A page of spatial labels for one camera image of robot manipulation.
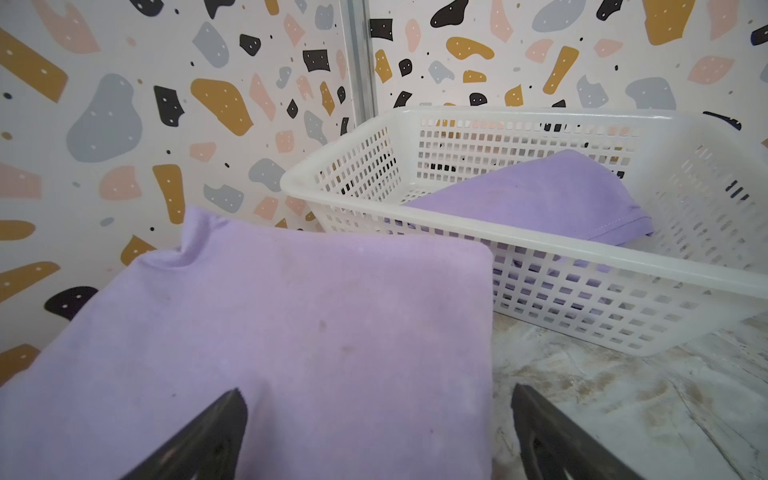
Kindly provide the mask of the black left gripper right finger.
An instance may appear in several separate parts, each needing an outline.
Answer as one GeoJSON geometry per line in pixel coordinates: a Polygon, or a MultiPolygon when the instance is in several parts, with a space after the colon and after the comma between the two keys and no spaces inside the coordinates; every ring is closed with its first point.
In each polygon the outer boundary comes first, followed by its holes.
{"type": "Polygon", "coordinates": [[[514,387],[511,410],[528,479],[641,479],[532,386],[514,387]]]}

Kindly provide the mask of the purple SHINE t-shirt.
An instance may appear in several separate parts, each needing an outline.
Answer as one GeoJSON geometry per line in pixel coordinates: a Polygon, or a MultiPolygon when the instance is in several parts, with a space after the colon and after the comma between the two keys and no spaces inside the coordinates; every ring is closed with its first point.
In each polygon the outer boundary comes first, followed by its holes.
{"type": "Polygon", "coordinates": [[[619,178],[574,150],[445,187],[408,207],[622,247],[654,233],[619,178]]]}

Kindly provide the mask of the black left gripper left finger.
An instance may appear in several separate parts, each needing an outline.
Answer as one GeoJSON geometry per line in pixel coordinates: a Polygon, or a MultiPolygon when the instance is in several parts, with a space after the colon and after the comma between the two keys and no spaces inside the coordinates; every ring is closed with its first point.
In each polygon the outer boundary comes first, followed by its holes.
{"type": "Polygon", "coordinates": [[[248,421],[241,392],[222,394],[142,463],[127,479],[232,479],[248,421]]]}

